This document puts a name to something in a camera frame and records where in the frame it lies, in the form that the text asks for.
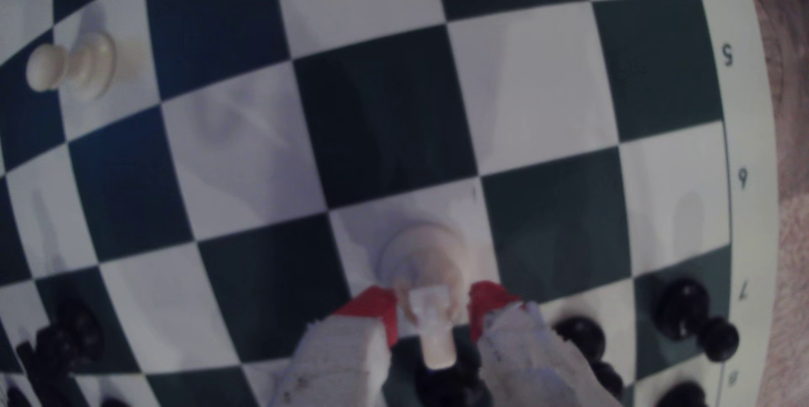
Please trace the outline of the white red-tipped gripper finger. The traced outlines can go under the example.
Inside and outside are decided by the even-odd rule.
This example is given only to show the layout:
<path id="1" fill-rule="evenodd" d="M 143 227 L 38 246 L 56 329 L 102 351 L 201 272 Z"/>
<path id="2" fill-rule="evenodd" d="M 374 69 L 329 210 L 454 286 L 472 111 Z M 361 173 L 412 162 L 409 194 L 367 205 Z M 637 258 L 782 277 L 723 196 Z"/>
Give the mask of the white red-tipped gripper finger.
<path id="1" fill-rule="evenodd" d="M 310 324 L 282 372 L 273 406 L 374 406 L 398 342 L 397 297 L 369 287 Z"/>
<path id="2" fill-rule="evenodd" d="M 547 324 L 538 303 L 494 281 L 469 290 L 470 338 L 494 406 L 620 406 L 584 355 Z"/>

